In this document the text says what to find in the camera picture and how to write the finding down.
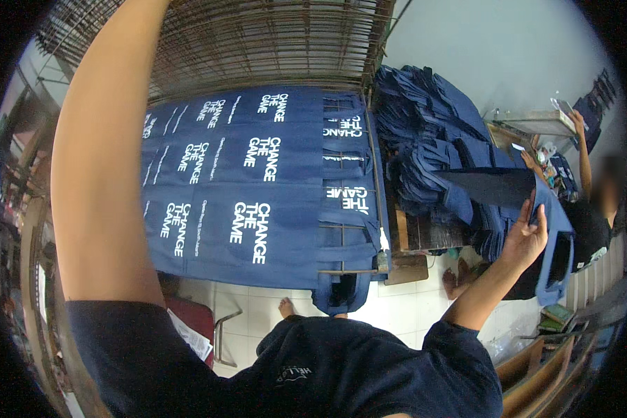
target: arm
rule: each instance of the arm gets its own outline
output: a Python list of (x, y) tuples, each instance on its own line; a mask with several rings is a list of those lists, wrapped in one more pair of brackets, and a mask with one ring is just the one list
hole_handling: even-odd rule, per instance
[(518, 222), (506, 237), (500, 258), (455, 300), (444, 313), (443, 320), (480, 330), (502, 297), (541, 254), (548, 241), (545, 210), (540, 205), (537, 209), (539, 225), (529, 225), (533, 202), (534, 191), (523, 204)]
[(527, 168), (535, 172), (537, 177), (539, 177), (541, 181), (543, 181), (545, 185), (550, 188), (548, 180), (546, 180), (545, 176), (543, 175), (543, 170), (541, 170), (541, 167), (539, 167), (539, 164), (536, 163), (534, 158), (532, 158), (532, 156), (529, 155), (529, 153), (525, 150), (520, 151), (520, 156), (523, 158), (523, 161), (525, 161), (525, 165), (527, 166)]
[(79, 65), (61, 109), (51, 207), (67, 300), (164, 305), (140, 203), (148, 84), (168, 0), (127, 0)]
[(583, 188), (586, 198), (589, 199), (593, 189), (593, 172), (590, 169), (588, 146), (585, 143), (585, 126), (583, 124), (583, 116), (581, 116), (577, 110), (574, 110), (574, 113), (569, 113), (569, 117), (572, 121), (574, 121), (574, 125), (576, 126), (576, 135), (578, 136), (580, 185)]

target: chair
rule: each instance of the chair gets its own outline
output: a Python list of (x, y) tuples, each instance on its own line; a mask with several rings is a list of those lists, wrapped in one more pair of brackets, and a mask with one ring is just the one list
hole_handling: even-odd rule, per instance
[(223, 353), (223, 322), (242, 314), (241, 309), (214, 323), (214, 312), (208, 306), (195, 303), (192, 300), (168, 296), (165, 297), (165, 305), (188, 327), (212, 342), (214, 348), (204, 360), (210, 369), (213, 369), (214, 361), (230, 367), (237, 367), (235, 363), (224, 361), (221, 357)]

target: bare foot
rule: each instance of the bare foot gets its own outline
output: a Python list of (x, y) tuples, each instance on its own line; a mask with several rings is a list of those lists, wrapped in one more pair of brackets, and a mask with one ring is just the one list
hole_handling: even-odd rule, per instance
[(295, 310), (293, 309), (293, 303), (290, 302), (290, 299), (288, 297), (284, 297), (283, 299), (281, 299), (281, 303), (279, 304), (279, 312), (281, 313), (281, 316), (284, 317), (284, 319), (295, 314)]
[(443, 276), (441, 276), (441, 281), (443, 281), (443, 289), (446, 290), (446, 296), (448, 296), (449, 300), (455, 299), (453, 295), (457, 288), (457, 276), (455, 273), (453, 273), (451, 269), (446, 269), (446, 271), (443, 272)]
[(467, 264), (467, 262), (465, 261), (464, 258), (460, 257), (457, 260), (457, 275), (458, 275), (458, 277), (460, 277), (460, 279), (462, 279), (467, 274), (469, 274), (470, 271), (471, 271), (471, 269), (469, 268), (469, 264)]

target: metal wire rack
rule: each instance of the metal wire rack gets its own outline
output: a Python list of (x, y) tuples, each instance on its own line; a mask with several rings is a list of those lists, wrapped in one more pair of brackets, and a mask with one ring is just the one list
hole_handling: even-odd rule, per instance
[[(39, 48), (73, 67), (122, 0), (58, 0)], [(187, 0), (167, 11), (149, 104), (251, 86), (360, 92), (383, 57), (394, 0)]]
[[(365, 106), (364, 109), (364, 117), (365, 117), (365, 123), (366, 126), (361, 130), (361, 132), (363, 132), (366, 135), (366, 138), (368, 138), (368, 146), (370, 148), (371, 151), (371, 156), (370, 156), (370, 160), (371, 162), (368, 163), (368, 161), (365, 159), (362, 161), (361, 165), (363, 170), (366, 168), (365, 164), (373, 164), (372, 167), (372, 175), (373, 175), (373, 181), (374, 181), (374, 188), (369, 188), (366, 189), (367, 193), (371, 193), (374, 195), (373, 200), (376, 203), (376, 207), (373, 208), (373, 210), (376, 211), (376, 215), (378, 217), (378, 223), (379, 226), (381, 227), (381, 229), (384, 229), (387, 225), (384, 224), (384, 219), (383, 219), (383, 214), (381, 211), (381, 206), (380, 206), (380, 202), (384, 199), (382, 194), (381, 194), (381, 186), (379, 184), (379, 181), (381, 181), (381, 179), (378, 178), (378, 173), (376, 170), (376, 156), (378, 155), (378, 150), (374, 149), (374, 138), (373, 138), (373, 134), (372, 134), (372, 128), (371, 128), (371, 121), (370, 121), (370, 117), (369, 117), (369, 113), (368, 113), (368, 108), (367, 108), (367, 101), (364, 99), (364, 96), (362, 96), (363, 99), (363, 104)], [(343, 106), (340, 105), (338, 100), (331, 100), (331, 99), (326, 99), (328, 100), (328, 102), (331, 102), (332, 104), (330, 105), (326, 105), (324, 107), (332, 107), (334, 110), (341, 110), (341, 109), (348, 109), (345, 108)], [(337, 121), (337, 123), (340, 125), (341, 128), (341, 120)], [(339, 168), (343, 168), (343, 157), (344, 156), (353, 156), (353, 153), (343, 153), (343, 152), (327, 152), (325, 154), (323, 154), (324, 156), (332, 156), (332, 157), (340, 157), (339, 158)], [(341, 179), (340, 181), (340, 188), (344, 188), (344, 180)], [(340, 209), (343, 209), (343, 205), (340, 201)], [(340, 234), (340, 245), (344, 246), (345, 240), (346, 240), (346, 230), (365, 230), (364, 227), (359, 227), (359, 226), (355, 226), (355, 225), (345, 225), (345, 224), (335, 224), (335, 225), (331, 225), (329, 223), (321, 223), (318, 225), (320, 228), (335, 228), (335, 229), (339, 229), (341, 230), (341, 234)], [(340, 266), (341, 269), (340, 270), (318, 270), (319, 273), (330, 273), (330, 274), (335, 274), (335, 275), (340, 275), (340, 274), (352, 274), (352, 273), (384, 273), (387, 272), (387, 265), (381, 266), (381, 263), (376, 263), (375, 267), (369, 270), (347, 270), (346, 266), (345, 266), (345, 262), (341, 262)]]

